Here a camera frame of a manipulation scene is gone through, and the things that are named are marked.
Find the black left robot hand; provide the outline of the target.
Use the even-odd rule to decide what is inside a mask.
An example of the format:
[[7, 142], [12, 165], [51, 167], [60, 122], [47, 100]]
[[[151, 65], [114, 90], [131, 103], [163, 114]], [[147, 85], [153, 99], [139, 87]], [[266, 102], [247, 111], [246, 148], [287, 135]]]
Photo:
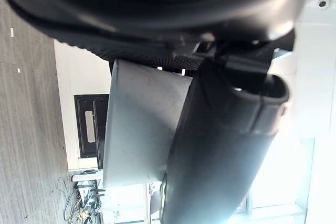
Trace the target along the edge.
[[161, 223], [225, 223], [290, 92], [269, 74], [305, 0], [7, 0], [45, 35], [110, 64], [105, 188], [161, 182]]

